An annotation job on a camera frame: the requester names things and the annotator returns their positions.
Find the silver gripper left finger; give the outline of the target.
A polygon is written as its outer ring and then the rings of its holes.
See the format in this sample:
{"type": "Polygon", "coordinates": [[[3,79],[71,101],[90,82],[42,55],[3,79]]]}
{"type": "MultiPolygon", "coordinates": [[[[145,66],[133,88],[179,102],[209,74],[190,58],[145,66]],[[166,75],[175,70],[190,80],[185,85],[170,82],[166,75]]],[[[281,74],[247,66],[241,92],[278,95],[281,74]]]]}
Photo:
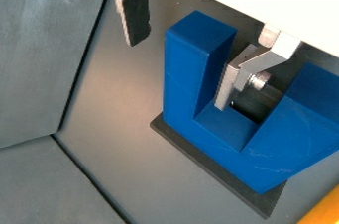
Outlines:
{"type": "Polygon", "coordinates": [[[150,35],[149,0],[115,0],[120,15],[126,42],[131,47],[138,45],[150,35]]]}

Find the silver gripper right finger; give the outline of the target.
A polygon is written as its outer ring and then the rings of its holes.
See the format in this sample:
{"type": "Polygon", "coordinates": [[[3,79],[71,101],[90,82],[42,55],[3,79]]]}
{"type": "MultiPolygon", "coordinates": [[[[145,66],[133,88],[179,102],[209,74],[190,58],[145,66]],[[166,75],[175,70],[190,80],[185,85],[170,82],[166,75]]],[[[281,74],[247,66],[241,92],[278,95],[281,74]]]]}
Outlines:
{"type": "Polygon", "coordinates": [[[215,99],[221,110],[226,109],[249,85],[263,90],[270,80],[266,70],[289,61],[302,44],[301,39],[270,24],[263,25],[258,42],[259,46],[249,44],[226,66],[215,99]]]}

